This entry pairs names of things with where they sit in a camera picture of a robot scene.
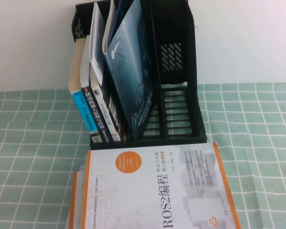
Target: blue book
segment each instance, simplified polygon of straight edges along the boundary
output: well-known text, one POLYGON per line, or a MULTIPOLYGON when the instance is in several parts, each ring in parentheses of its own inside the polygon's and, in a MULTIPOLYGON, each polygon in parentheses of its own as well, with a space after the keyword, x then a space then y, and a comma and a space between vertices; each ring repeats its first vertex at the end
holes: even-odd
POLYGON ((89 110, 88 104, 85 100, 84 94, 82 93, 80 83, 80 68, 82 61, 82 54, 85 47, 86 39, 77 39, 75 43, 74 57, 70 69, 69 77, 69 91, 73 97, 73 100, 84 120, 91 140, 96 142, 102 142, 102 138, 97 129, 97 125, 93 119, 91 111, 89 110))
POLYGON ((120 12, 125 10, 119 9, 116 13, 111 1, 112 15, 109 12, 102 49, 130 134, 133 139, 139 139, 146 128, 157 86, 140 0, 134 0, 129 6, 115 34, 112 34, 116 27, 113 22, 119 21, 113 18, 121 17, 120 12))

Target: green checkered tablecloth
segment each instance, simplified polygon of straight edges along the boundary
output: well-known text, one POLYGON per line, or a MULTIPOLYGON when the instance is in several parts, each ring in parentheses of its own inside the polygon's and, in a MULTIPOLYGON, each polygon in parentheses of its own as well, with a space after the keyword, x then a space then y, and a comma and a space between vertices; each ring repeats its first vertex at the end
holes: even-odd
MULTIPOLYGON (((286 83, 199 85, 198 97, 242 228, 286 229, 286 83)), ((88 143, 68 90, 0 93, 0 229, 64 228, 88 143)))

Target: white book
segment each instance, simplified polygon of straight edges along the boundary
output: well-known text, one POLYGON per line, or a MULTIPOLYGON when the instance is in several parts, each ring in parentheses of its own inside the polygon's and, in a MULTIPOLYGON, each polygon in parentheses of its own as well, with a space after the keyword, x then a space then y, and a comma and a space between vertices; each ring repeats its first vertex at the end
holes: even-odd
POLYGON ((108 15, 108 19, 106 22, 104 37, 102 40, 102 51, 104 54, 106 54, 108 51, 110 37, 111 37, 112 30, 113 30, 115 18, 116 18, 116 7, 114 4, 114 0, 110 0, 109 15, 108 15))
POLYGON ((105 68, 105 58, 102 52, 102 38, 105 31, 105 21, 102 17, 97 2, 94 3, 92 22, 90 29, 89 58, 90 58, 90 86, 94 93, 108 130, 114 141, 121 141, 118 133, 119 120, 117 119, 116 110, 112 103, 108 104, 103 94, 103 74, 105 68))
POLYGON ((74 172, 72 181, 71 206, 65 224, 65 229, 79 229, 79 222, 82 219, 82 189, 84 179, 84 165, 81 165, 79 172, 74 172))
POLYGON ((89 151, 82 229, 239 229, 216 143, 89 151))

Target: sticker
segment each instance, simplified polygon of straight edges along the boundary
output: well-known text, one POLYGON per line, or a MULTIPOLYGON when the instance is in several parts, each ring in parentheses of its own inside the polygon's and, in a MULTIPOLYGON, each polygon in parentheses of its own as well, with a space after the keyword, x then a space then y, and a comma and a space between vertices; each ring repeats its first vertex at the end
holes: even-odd
POLYGON ((140 155, 133 151, 126 151, 118 155, 115 165, 122 173, 134 173, 142 164, 140 155))

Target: black desk organizer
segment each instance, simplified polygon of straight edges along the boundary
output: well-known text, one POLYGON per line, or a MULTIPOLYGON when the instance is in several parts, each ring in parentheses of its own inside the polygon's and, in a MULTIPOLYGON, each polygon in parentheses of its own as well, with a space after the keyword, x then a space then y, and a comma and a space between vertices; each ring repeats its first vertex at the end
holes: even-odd
MULTIPOLYGON (((102 9, 109 9, 110 1, 100 1, 98 5, 102 9)), ((91 149, 128 148, 142 146, 161 146, 205 143, 204 123, 197 96, 197 68, 195 48, 194 20, 187 0, 141 0, 145 26, 150 45, 153 50, 154 70, 161 84, 172 84, 169 88, 161 88, 157 99, 157 106, 151 118, 158 119, 151 123, 159 123, 159 127, 146 130, 159 131, 157 136, 144 136, 142 139, 127 142, 92 143, 91 149), (174 84, 187 82, 186 86, 175 87, 174 84), (182 100, 171 101, 181 106, 166 107, 167 98, 179 98, 182 100), (185 112, 173 114, 173 110, 185 112), (170 123, 176 115, 187 115, 187 119, 178 120, 187 122, 189 126, 176 127, 170 123), (185 134, 173 134, 171 130, 190 129, 185 134)), ((76 12, 72 21, 72 33, 74 40, 84 38, 90 34, 93 2, 76 5, 76 12)))

